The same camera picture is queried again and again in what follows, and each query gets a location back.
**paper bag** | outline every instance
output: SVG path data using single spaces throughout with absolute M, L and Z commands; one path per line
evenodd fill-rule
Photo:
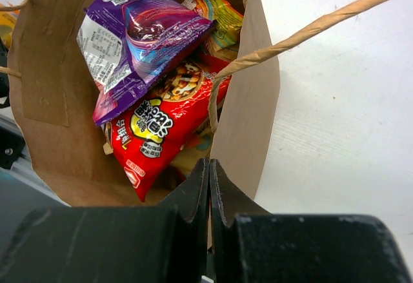
M 34 170 L 63 200 L 74 206 L 140 204 L 115 158 L 104 154 L 103 134 L 92 120 L 97 89 L 76 43 L 84 9 L 92 1 L 22 3 L 8 68 L 0 71 L 10 75 L 12 109 Z M 241 12 L 247 2 L 228 1 Z M 247 195 L 254 196 L 267 155 L 279 90 L 275 56 L 385 1 L 357 0 L 270 46 L 261 0 L 248 0 L 241 32 L 243 56 L 215 76 L 209 105 L 211 129 L 216 132 L 211 157 L 221 161 Z M 217 130 L 217 89 L 233 73 Z M 166 171 L 161 180 L 169 176 Z M 169 191 L 156 186 L 147 203 L 155 204 Z
M 8 63 L 22 75 L 10 77 L 12 109 L 34 170 L 61 199 L 74 206 L 140 204 L 115 157 L 103 153 L 105 138 L 92 120 L 98 92 L 76 43 L 92 1 L 33 0 L 21 10 Z M 229 1 L 243 10 L 242 0 Z M 157 186 L 146 203 L 168 193 Z

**chip bag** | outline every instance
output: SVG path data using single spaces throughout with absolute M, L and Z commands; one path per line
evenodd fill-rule
M 174 0 L 95 0 L 77 36 L 100 91 L 95 123 L 142 98 L 213 29 L 214 22 Z
M 12 12 L 0 12 L 0 39 L 6 48 L 12 45 L 12 32 L 17 21 L 17 17 Z
M 182 5 L 209 20 L 217 20 L 216 30 L 203 45 L 206 53 L 224 61 L 237 58 L 243 16 L 228 1 L 185 0 Z
M 196 52 L 144 99 L 105 125 L 106 139 L 142 201 L 159 173 L 208 117 L 212 81 L 227 64 Z M 221 84 L 218 102 L 229 82 L 228 78 Z

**bag handle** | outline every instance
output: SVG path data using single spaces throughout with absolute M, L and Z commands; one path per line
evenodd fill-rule
M 284 51 L 287 51 L 304 41 L 314 37 L 315 35 L 324 32 L 330 27 L 346 20 L 355 15 L 360 14 L 361 12 L 367 11 L 381 3 L 384 3 L 388 0 L 357 0 L 353 3 L 344 6 L 343 8 L 336 10 L 330 14 L 323 15 L 319 19 L 316 19 L 314 22 L 310 23 L 306 27 L 302 28 L 294 35 L 289 38 L 275 44 L 274 46 L 269 46 L 268 48 L 262 48 L 256 50 L 250 54 L 240 57 L 235 61 L 228 64 L 227 67 L 222 69 L 214 79 L 212 84 L 211 96 L 208 104 L 208 112 L 211 123 L 211 130 L 213 133 L 217 131 L 218 119 L 217 119 L 217 95 L 219 91 L 219 86 L 223 82 L 223 79 L 232 75 L 235 72 L 244 70 L 245 68 L 255 66 L 259 63 L 266 61 L 274 56 L 277 56 Z
M 24 0 L 21 2 L 20 5 L 17 6 L 9 6 L 9 7 L 0 7 L 0 12 L 13 12 L 13 11 L 18 11 L 23 9 L 25 6 L 27 6 L 29 3 L 32 3 L 33 0 Z M 5 73 L 7 75 L 13 75 L 14 77 L 21 78 L 21 73 L 7 68 L 7 67 L 2 67 L 0 66 L 0 73 Z

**white table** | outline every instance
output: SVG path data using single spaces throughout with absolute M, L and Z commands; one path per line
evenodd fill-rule
M 273 43 L 354 0 L 263 0 Z M 393 0 L 279 56 L 281 90 L 256 201 L 365 213 L 413 267 L 413 0 Z

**red snack bag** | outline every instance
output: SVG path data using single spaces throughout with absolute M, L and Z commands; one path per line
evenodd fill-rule
M 105 135 L 141 201 L 157 176 L 208 118 L 212 80 L 228 63 L 196 52 L 119 117 Z M 230 78 L 219 89 L 227 94 Z

